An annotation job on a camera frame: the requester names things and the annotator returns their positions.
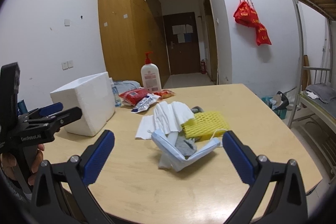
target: wall outlet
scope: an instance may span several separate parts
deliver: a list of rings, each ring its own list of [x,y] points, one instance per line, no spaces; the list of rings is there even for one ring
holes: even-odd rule
[[[73,68],[74,67],[74,62],[72,60],[68,61],[68,68]]]
[[[62,70],[68,69],[68,62],[63,62],[62,63]]]

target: human hand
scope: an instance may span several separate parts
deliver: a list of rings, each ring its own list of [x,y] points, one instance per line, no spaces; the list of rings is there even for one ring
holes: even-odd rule
[[[33,175],[28,178],[28,184],[34,185],[36,172],[39,168],[40,163],[43,161],[43,152],[44,151],[44,144],[38,145],[38,150],[36,154],[36,158],[31,166],[31,171]],[[3,153],[1,154],[0,163],[2,164],[2,169],[7,177],[12,180],[17,180],[14,176],[13,167],[16,166],[16,158],[10,153]]]

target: doorway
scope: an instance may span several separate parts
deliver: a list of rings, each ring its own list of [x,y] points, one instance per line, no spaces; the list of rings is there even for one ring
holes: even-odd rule
[[[200,49],[195,13],[163,16],[170,74],[200,72]]]
[[[218,57],[217,57],[217,39],[215,22],[213,19],[211,0],[204,0],[203,2],[205,12],[205,22],[209,41],[209,55],[210,55],[210,79],[216,84],[218,81]]]

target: yellow mesh sponge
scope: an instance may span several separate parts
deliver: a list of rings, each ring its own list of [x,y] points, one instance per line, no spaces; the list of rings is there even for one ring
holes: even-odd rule
[[[187,139],[201,137],[200,141],[204,141],[209,140],[218,129],[229,130],[229,125],[225,122],[220,112],[207,111],[196,113],[195,119],[182,124],[182,128]],[[219,130],[214,136],[219,137],[224,132],[225,130]]]

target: metal bed frame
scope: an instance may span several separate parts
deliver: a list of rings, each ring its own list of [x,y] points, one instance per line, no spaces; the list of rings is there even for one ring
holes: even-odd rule
[[[305,119],[311,119],[307,123],[314,123],[316,124],[322,131],[322,133],[325,134],[324,140],[322,143],[317,142],[315,138],[306,130],[306,128],[302,125],[300,125],[300,128],[309,136],[309,138],[315,143],[316,147],[321,151],[322,155],[325,157],[327,160],[330,168],[331,168],[331,173],[334,174],[334,177],[332,178],[331,181],[333,181],[336,178],[336,144],[332,140],[332,138],[321,128],[321,126],[316,122],[316,120],[312,117],[313,115],[317,115],[319,118],[321,118],[330,128],[331,130],[336,133],[336,123],[335,120],[331,119],[330,117],[326,116],[325,113],[323,113],[319,108],[317,108],[314,104],[312,104],[309,100],[305,99],[302,97],[301,91],[302,91],[302,75],[304,71],[308,71],[308,78],[311,78],[312,72],[315,72],[315,77],[314,77],[314,82],[312,81],[312,84],[318,84],[318,83],[327,83],[327,80],[331,82],[331,77],[332,77],[332,68],[333,68],[333,47],[332,47],[332,33],[331,33],[331,28],[330,24],[332,20],[335,20],[333,16],[328,14],[325,10],[323,10],[321,7],[316,5],[310,0],[292,0],[295,8],[295,14],[296,14],[296,19],[297,19],[297,25],[298,25],[298,30],[299,30],[299,47],[300,47],[300,66],[299,66],[299,77],[297,79],[296,83],[296,95],[295,95],[295,101],[294,101],[294,106],[293,110],[288,122],[288,127],[292,127],[292,123],[294,121],[303,121]],[[329,41],[330,41],[330,68],[318,68],[318,67],[306,67],[304,66],[303,62],[303,56],[304,56],[304,41],[303,41],[303,29],[302,29],[302,21],[301,21],[301,16],[300,16],[300,10],[299,10],[299,2],[305,3],[306,5],[310,6],[312,9],[316,10],[323,16],[325,16],[328,19],[328,31],[329,31]],[[294,118],[297,106],[301,103],[303,103],[305,106],[307,106],[313,113],[306,115],[304,117],[300,118]]]

